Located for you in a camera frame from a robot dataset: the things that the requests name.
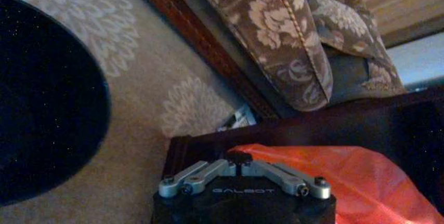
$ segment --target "metal linkage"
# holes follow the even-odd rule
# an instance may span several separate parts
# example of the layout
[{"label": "metal linkage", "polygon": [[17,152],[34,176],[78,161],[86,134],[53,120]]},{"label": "metal linkage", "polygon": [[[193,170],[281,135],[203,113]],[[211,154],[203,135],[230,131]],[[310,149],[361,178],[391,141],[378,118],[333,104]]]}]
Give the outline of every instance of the metal linkage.
[{"label": "metal linkage", "polygon": [[[283,164],[267,164],[255,160],[241,165],[241,175],[265,177],[275,183],[281,190],[294,196],[307,194],[318,199],[330,197],[330,185],[322,177],[310,177]],[[183,194],[198,194],[205,185],[217,176],[235,176],[235,165],[219,159],[211,164],[197,162],[177,175],[165,177],[158,184],[158,194],[169,198]]]},{"label": "metal linkage", "polygon": [[205,185],[217,176],[234,176],[235,165],[219,159],[207,165],[198,161],[173,177],[165,177],[158,184],[158,194],[163,198],[177,195],[178,190],[183,194],[198,194],[205,190]]}]

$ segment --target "black round object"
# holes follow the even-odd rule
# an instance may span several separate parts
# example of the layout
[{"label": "black round object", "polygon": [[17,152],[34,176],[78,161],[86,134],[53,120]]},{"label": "black round object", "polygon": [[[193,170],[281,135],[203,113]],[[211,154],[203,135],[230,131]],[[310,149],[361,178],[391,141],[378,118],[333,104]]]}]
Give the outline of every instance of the black round object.
[{"label": "black round object", "polygon": [[0,0],[0,206],[79,170],[107,120],[106,82],[79,40],[19,0]]}]

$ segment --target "sofa cushion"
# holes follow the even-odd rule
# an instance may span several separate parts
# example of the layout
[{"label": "sofa cushion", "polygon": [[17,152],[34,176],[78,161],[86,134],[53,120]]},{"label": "sofa cushion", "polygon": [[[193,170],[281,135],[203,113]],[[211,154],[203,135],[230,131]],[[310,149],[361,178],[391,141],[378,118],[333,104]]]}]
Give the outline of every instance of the sofa cushion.
[{"label": "sofa cushion", "polygon": [[331,71],[306,0],[209,0],[289,105],[326,105]]},{"label": "sofa cushion", "polygon": [[309,0],[319,40],[339,50],[346,57],[365,58],[367,80],[353,86],[343,86],[334,77],[334,92],[350,99],[363,97],[387,97],[403,93],[403,87],[390,58],[386,54],[374,17],[362,7],[342,4],[335,0]]}]

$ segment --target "screw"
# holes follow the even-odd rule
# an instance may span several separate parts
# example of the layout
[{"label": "screw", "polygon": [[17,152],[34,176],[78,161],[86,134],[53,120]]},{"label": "screw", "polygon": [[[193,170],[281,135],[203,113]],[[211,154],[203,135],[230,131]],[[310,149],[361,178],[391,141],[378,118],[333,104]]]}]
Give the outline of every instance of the screw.
[{"label": "screw", "polygon": [[174,176],[166,175],[162,179],[163,184],[171,184],[174,181]]},{"label": "screw", "polygon": [[322,178],[321,176],[314,177],[314,185],[315,186],[323,186],[325,184],[326,184],[325,178]]},{"label": "screw", "polygon": [[299,195],[301,197],[305,197],[307,195],[307,187],[306,186],[298,186],[297,189],[295,189],[295,193],[297,195]]},{"label": "screw", "polygon": [[181,193],[185,195],[190,195],[193,193],[193,188],[190,185],[183,185],[179,189]]}]

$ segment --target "sofa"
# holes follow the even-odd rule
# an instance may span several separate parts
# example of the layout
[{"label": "sofa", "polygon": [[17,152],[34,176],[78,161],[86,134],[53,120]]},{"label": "sofa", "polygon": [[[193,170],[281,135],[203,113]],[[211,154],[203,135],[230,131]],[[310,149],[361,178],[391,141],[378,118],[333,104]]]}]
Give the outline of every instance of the sofa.
[{"label": "sofa", "polygon": [[279,117],[405,93],[367,0],[183,1]]}]

